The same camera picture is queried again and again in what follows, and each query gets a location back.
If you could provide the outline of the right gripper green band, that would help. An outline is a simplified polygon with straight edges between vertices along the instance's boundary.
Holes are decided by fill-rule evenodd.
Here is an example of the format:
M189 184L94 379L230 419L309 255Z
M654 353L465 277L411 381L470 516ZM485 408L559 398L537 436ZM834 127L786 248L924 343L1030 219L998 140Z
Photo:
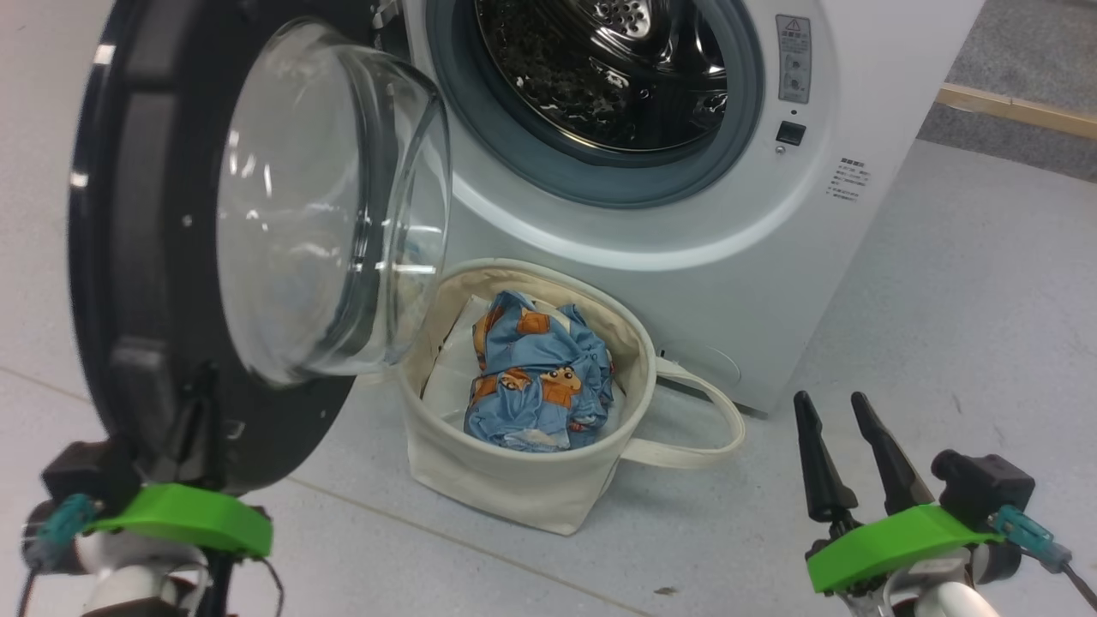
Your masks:
M796 392L793 406L808 517L826 524L850 524L858 501L853 489L840 481L822 435L818 411L807 391ZM932 492L878 417L870 399L863 392L853 392L851 406L860 433L872 449L889 517L853 528L806 559L816 594L847 592L901 566L970 545L1004 541L999 534L971 530L943 507L928 505L935 501Z

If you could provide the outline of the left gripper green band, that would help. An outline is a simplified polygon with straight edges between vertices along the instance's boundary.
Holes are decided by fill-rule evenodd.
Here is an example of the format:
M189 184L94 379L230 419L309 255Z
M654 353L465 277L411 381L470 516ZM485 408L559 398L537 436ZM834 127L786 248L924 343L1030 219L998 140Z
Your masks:
M247 559L270 557L273 524L263 512L223 494L225 438L219 368L199 367L183 388L177 480L142 487L120 514L87 525L90 531L128 531Z

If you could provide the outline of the round glass washer door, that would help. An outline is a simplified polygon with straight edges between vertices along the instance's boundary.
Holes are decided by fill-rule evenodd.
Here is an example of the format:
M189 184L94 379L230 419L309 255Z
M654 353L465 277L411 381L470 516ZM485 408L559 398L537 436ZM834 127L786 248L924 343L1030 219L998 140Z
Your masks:
M68 281L87 390L171 482L219 368L225 487L290 475L440 284L446 108L393 0L112 0L75 133Z

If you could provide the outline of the white front-load washing machine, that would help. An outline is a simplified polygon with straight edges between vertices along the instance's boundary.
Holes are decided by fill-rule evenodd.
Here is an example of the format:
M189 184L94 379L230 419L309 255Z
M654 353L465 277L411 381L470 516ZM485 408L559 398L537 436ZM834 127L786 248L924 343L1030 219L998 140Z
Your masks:
M423 0L393 3L415 65L441 87ZM728 173L666 206L586 206L527 183L471 139L441 87L454 191L446 272L504 258L572 276L626 305L657 352L686 338L730 355L740 384L722 390L772 410L985 0L746 3L764 46L764 114ZM811 21L807 105L778 98L779 13ZM803 144L776 143L781 121L806 125Z

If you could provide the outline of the grey rubber door gasket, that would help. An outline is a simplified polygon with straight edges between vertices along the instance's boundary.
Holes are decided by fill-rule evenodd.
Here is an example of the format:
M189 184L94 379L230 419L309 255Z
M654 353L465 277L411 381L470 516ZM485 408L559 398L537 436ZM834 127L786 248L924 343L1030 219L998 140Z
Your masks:
M764 46L746 0L695 0L728 81L723 121L674 152L621 153L572 141L538 116L496 71L475 0L423 0L436 78L471 139L527 183L593 207L658 207L692 198L744 156L764 114Z

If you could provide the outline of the steel washer drum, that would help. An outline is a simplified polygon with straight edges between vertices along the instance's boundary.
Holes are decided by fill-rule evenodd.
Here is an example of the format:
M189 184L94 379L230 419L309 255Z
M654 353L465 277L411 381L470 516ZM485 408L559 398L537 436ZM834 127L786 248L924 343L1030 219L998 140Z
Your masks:
M496 71L565 137L674 152L717 130L728 72L695 0L475 0Z

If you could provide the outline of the round filter cover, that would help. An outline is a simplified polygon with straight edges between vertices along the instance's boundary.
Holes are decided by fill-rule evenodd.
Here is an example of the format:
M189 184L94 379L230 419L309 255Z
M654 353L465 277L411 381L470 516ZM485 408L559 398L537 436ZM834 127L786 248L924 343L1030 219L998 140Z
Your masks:
M661 358L681 366L713 386L733 389L740 384L740 367L730 355L702 341L686 338L661 343Z

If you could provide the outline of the cream canvas laundry basket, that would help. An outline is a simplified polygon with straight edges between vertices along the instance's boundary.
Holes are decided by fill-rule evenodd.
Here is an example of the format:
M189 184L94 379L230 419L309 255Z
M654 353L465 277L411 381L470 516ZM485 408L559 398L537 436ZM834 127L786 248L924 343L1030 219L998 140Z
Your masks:
M509 452L467 436L429 410L423 392L449 333L470 298L513 289L552 303L576 303L593 333L608 344L623 379L620 424L576 452ZM575 534L603 496L622 461L671 469L717 464L744 442L740 411L717 388L656 355L642 321L615 298L538 263L504 258L460 262L441 281L425 329L397 366L409 469L425 487L471 508L536 530ZM730 444L698 449L641 439L634 431L651 406L656 380L670 379L706 393L730 428Z

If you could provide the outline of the grey warning sticker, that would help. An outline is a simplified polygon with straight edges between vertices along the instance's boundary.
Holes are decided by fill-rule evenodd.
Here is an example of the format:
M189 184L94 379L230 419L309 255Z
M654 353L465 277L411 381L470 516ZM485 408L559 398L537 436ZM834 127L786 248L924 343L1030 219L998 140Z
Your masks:
M807 16L776 15L778 98L807 105L812 82L812 30Z

